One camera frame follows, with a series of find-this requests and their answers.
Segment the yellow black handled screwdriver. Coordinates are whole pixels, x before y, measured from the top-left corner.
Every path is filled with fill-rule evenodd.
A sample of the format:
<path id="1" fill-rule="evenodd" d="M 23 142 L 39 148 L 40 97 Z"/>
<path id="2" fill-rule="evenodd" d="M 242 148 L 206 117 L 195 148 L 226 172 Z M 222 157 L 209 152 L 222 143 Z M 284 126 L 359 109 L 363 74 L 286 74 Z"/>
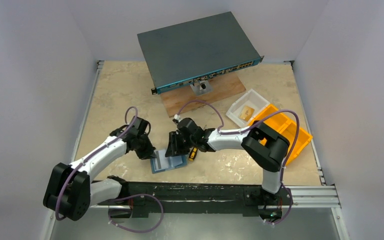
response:
<path id="1" fill-rule="evenodd" d="M 188 155 L 188 160 L 193 162 L 198 154 L 198 149 L 196 147 L 193 147 Z"/>

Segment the aluminium frame rail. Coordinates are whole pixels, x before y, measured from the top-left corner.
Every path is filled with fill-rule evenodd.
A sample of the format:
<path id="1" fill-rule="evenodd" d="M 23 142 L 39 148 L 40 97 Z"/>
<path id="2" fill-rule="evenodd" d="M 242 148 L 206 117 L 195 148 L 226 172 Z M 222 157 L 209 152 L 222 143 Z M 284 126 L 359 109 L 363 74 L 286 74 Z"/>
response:
<path id="1" fill-rule="evenodd" d="M 340 200 L 334 185 L 290 186 L 293 208 L 340 208 Z"/>

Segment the small grey metal bracket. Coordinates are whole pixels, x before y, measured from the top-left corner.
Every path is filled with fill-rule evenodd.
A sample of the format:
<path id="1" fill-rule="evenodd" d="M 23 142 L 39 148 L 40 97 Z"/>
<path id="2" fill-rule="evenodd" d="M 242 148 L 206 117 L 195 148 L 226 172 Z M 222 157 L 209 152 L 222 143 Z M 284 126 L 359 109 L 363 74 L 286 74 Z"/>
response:
<path id="1" fill-rule="evenodd" d="M 205 95 L 213 91 L 213 87 L 208 80 L 195 82 L 194 84 L 191 84 L 190 87 L 196 96 Z"/>

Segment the gold credit card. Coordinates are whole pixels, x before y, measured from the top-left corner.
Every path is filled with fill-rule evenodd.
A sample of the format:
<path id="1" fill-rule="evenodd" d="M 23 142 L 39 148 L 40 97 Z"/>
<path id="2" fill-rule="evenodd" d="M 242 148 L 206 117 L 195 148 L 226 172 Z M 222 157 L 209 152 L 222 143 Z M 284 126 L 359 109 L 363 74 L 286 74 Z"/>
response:
<path id="1" fill-rule="evenodd" d="M 253 116 L 253 113 L 254 113 L 255 109 L 248 106 L 248 105 L 245 105 L 240 114 L 239 114 L 239 118 L 245 122 L 249 121 L 251 119 L 251 117 Z"/>

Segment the orange plastic divided bin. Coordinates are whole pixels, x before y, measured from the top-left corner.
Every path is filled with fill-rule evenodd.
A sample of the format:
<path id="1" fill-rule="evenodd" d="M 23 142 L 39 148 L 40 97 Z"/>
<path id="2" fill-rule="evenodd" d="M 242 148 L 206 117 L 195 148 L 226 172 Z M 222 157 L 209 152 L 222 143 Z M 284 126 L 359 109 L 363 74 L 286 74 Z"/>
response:
<path id="1" fill-rule="evenodd" d="M 254 121 L 259 121 L 268 115 L 278 111 L 279 109 L 276 108 L 273 104 L 267 105 L 264 109 L 262 109 L 259 113 L 252 116 L 252 118 L 248 121 L 247 125 L 251 126 Z M 296 136 L 296 129 L 297 129 L 297 123 L 295 116 L 292 113 L 278 113 L 269 119 L 264 121 L 265 124 L 270 126 L 272 129 L 277 131 L 279 134 L 287 138 L 292 145 L 293 140 Z M 295 143 L 295 146 L 292 150 L 292 153 L 289 157 L 289 159 L 286 162 L 286 165 L 290 164 L 292 161 L 294 161 L 299 154 L 303 151 L 303 149 L 311 142 L 313 136 L 309 134 L 306 130 L 304 130 L 301 126 L 299 128 L 297 141 Z"/>

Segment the brown wooden board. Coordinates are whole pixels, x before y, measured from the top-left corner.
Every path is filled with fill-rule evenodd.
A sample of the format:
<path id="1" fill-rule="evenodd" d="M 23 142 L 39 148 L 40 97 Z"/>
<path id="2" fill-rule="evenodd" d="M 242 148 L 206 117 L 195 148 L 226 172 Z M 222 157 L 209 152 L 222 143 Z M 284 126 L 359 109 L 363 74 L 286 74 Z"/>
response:
<path id="1" fill-rule="evenodd" d="M 186 113 L 203 106 L 202 103 L 195 100 L 212 104 L 246 91 L 246 87 L 236 73 L 229 73 L 211 79 L 209 87 L 211 91 L 202 95 L 196 95 L 191 86 L 181 87 L 160 94 L 168 116 L 173 117 L 182 107 L 184 109 L 181 112 Z"/>

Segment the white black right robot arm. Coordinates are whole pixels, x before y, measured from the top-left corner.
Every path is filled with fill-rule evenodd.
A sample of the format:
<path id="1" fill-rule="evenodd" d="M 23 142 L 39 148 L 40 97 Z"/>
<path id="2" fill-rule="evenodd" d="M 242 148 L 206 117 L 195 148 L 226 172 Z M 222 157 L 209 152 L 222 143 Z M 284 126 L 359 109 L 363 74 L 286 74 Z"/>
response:
<path id="1" fill-rule="evenodd" d="M 230 130 L 204 129 L 189 117 L 177 116 L 172 121 L 176 130 L 169 132 L 165 157 L 186 155 L 193 148 L 203 153 L 244 150 L 262 168 L 262 200 L 272 204 L 280 198 L 281 172 L 290 146 L 280 133 L 257 121 L 249 127 Z"/>

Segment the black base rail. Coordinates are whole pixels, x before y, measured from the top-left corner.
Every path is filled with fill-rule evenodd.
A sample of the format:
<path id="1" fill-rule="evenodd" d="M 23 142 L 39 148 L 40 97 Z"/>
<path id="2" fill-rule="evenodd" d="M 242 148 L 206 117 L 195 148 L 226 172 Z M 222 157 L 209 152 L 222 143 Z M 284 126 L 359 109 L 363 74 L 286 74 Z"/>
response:
<path id="1" fill-rule="evenodd" d="M 118 200 L 106 200 L 98 206 L 128 210 L 133 218 L 146 218 L 150 213 L 165 214 L 240 214 L 279 220 L 283 208 L 293 204 L 289 188 L 272 194 L 260 185 L 124 182 Z"/>

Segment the blue card holder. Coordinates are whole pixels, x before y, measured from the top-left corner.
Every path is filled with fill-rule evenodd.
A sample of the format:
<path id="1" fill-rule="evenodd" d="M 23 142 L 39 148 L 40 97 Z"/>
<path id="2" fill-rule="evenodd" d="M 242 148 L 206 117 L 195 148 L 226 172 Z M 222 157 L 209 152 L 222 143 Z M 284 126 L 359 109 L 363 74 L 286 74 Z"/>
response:
<path id="1" fill-rule="evenodd" d="M 187 166 L 188 155 L 165 157 L 166 149 L 155 151 L 156 157 L 150 159 L 153 174 L 166 172 Z"/>

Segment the grey network switch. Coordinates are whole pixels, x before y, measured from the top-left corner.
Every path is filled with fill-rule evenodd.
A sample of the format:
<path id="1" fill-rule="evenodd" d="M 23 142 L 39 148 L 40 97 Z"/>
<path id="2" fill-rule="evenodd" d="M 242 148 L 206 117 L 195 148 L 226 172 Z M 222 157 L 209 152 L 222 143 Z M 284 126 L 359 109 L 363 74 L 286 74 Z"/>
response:
<path id="1" fill-rule="evenodd" d="M 137 34 L 160 95 L 262 62 L 231 11 Z"/>

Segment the clear plastic bin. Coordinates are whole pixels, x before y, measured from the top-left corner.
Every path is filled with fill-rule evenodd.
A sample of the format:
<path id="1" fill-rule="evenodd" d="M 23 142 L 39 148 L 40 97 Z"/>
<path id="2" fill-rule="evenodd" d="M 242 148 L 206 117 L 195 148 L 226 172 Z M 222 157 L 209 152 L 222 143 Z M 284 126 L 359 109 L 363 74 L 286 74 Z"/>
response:
<path id="1" fill-rule="evenodd" d="M 250 89 L 230 106 L 225 115 L 243 128 L 269 104 L 270 102 L 262 95 Z"/>

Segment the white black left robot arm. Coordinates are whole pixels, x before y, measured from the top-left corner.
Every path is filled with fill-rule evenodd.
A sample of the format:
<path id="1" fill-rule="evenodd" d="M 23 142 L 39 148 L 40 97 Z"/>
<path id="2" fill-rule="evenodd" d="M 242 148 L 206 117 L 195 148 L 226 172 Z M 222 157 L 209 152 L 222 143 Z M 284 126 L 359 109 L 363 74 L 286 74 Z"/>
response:
<path id="1" fill-rule="evenodd" d="M 53 210 L 60 219 L 77 221 L 90 206 L 112 200 L 118 205 L 126 203 L 129 191 L 123 179 L 109 176 L 94 181 L 96 176 L 116 159 L 134 151 L 140 160 L 156 157 L 155 147 L 149 139 L 151 124 L 136 117 L 132 124 L 113 130 L 93 151 L 70 163 L 58 163 L 51 171 L 42 204 Z"/>

